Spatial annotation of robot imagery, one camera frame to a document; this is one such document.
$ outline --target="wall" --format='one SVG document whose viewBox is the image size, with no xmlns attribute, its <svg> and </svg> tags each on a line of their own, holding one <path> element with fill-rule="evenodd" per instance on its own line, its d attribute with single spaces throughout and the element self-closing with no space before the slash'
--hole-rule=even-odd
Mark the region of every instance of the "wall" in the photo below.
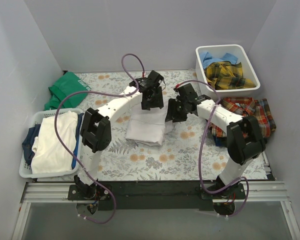
<svg viewBox="0 0 300 240">
<path fill-rule="evenodd" d="M 61 68 L 77 72 L 122 71 L 129 52 L 167 70 L 194 68 L 198 46 L 248 51 L 275 1 L 25 0 Z"/>
<path fill-rule="evenodd" d="M 267 145 L 300 228 L 300 0 L 278 0 L 249 52 L 277 130 Z"/>
<path fill-rule="evenodd" d="M 19 176 L 21 143 L 33 113 L 62 75 L 22 0 L 0 0 L 0 239 L 15 228 L 25 180 Z"/>
</svg>

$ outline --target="storage bin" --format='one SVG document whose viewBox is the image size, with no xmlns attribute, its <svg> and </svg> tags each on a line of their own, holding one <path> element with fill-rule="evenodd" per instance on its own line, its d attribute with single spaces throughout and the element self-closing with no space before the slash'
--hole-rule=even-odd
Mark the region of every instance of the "storage bin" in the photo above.
<svg viewBox="0 0 300 240">
<path fill-rule="evenodd" d="M 195 72 L 197 79 L 199 81 L 203 81 L 206 84 L 207 78 L 202 67 L 202 62 L 199 54 L 202 52 L 209 52 L 213 56 L 213 58 L 222 58 L 226 53 L 233 54 L 238 58 L 237 63 L 242 63 L 242 71 L 243 77 L 247 79 L 251 79 L 254 82 L 255 87 L 253 88 L 243 88 L 243 89 L 231 89 L 231 90 L 216 90 L 220 97 L 251 97 L 254 91 L 260 88 L 260 82 L 257 78 L 257 75 L 247 57 L 247 54 L 244 48 L 237 44 L 228 44 L 228 45 L 212 45 L 212 46 L 199 46 L 196 48 L 196 65 Z M 201 94 L 207 95 L 211 97 L 214 101 L 218 99 L 216 94 L 206 85 L 200 84 Z"/>
<path fill-rule="evenodd" d="M 48 111 L 39 111 L 37 112 L 31 119 L 30 124 L 29 124 L 29 128 L 32 128 L 35 126 L 35 124 L 41 124 L 42 120 L 44 118 L 48 118 L 51 116 L 55 116 L 56 115 L 56 111 L 57 110 L 48 110 Z M 64 114 L 67 113 L 68 111 L 77 113 L 77 114 L 81 114 L 83 113 L 83 111 L 80 108 L 63 108 L 60 109 L 59 114 Z M 81 152 L 81 142 L 82 142 L 82 136 L 79 135 L 79 145 L 78 145 L 78 152 L 77 152 L 77 157 L 80 158 L 80 152 Z M 24 153 L 22 152 L 22 157 L 21 157 L 21 162 L 20 162 L 20 168 L 19 168 L 19 174 L 21 177 L 23 178 L 32 178 L 32 179 L 38 179 L 38 178 L 49 178 L 49 177 L 59 177 L 59 176 L 64 176 L 64 175 L 68 175 L 68 174 L 73 174 L 75 173 L 79 168 L 79 164 L 78 162 L 75 163 L 75 167 L 74 169 L 70 170 L 70 171 L 62 171 L 62 172 L 48 172 L 48 173 L 37 173 L 37 174 L 33 174 L 32 170 L 31 170 L 31 166 L 29 166 L 26 161 L 25 161 L 25 157 L 24 157 Z"/>
</svg>

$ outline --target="floral tablecloth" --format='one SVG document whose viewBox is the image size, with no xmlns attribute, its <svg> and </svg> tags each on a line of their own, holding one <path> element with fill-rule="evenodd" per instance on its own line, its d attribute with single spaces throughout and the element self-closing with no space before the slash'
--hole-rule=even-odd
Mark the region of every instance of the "floral tablecloth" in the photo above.
<svg viewBox="0 0 300 240">
<path fill-rule="evenodd" d="M 163 100 L 175 98 L 173 87 L 185 80 L 196 80 L 193 70 L 158 71 L 165 80 Z M 132 72 L 134 77 L 140 77 L 140 72 Z M 121 93 L 131 82 L 124 72 L 111 73 L 77 73 L 93 91 Z M 192 83 L 200 94 L 199 85 Z M 78 108 L 98 108 L 113 98 L 102 95 L 89 94 Z M 173 131 L 166 134 L 162 146 L 147 146 L 135 143 L 125 138 L 131 111 L 121 116 L 112 128 L 112 141 L 102 152 L 99 165 L 98 179 L 101 181 L 145 181 L 145 180 L 198 180 L 198 154 L 206 121 L 193 114 L 188 115 L 186 122 L 173 124 Z M 90 148 L 82 146 L 81 160 L 90 158 Z M 225 147 L 217 147 L 209 135 L 202 153 L 202 176 L 204 179 L 214 180 L 225 168 L 228 160 Z M 72 182 L 73 176 L 40 178 L 38 181 Z M 248 179 L 267 179 L 262 154 L 255 159 L 243 174 Z"/>
</svg>

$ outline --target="red plaid shirt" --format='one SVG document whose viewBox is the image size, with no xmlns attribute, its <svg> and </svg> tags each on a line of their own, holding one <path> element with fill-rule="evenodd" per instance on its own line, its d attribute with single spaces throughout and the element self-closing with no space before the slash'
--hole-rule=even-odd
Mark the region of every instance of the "red plaid shirt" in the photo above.
<svg viewBox="0 0 300 240">
<path fill-rule="evenodd" d="M 222 100 L 221 105 L 235 114 L 244 117 L 256 117 L 264 138 L 270 137 L 270 134 L 276 130 L 275 121 L 271 115 L 268 101 L 265 98 L 261 100 L 254 100 L 252 97 L 226 97 Z M 221 128 L 212 123 L 209 128 L 213 136 L 219 138 L 227 136 Z"/>
</svg>

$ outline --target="white cloth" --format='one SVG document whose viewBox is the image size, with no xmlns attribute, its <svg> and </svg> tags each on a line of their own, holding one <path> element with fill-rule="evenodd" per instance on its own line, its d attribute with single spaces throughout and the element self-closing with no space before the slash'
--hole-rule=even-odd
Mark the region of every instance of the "white cloth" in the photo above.
<svg viewBox="0 0 300 240">
<path fill-rule="evenodd" d="M 64 144 L 73 152 L 76 147 L 78 114 L 68 111 L 57 118 L 58 133 Z M 73 157 L 61 145 L 55 133 L 55 117 L 44 118 L 39 135 L 34 140 L 35 155 L 31 162 L 32 173 L 59 173 L 72 170 Z"/>
<path fill-rule="evenodd" d="M 134 140 L 148 146 L 161 146 L 165 134 L 172 131 L 172 122 L 165 123 L 168 104 L 162 109 L 142 110 L 141 105 L 132 108 L 131 118 L 126 130 L 126 139 Z"/>
</svg>

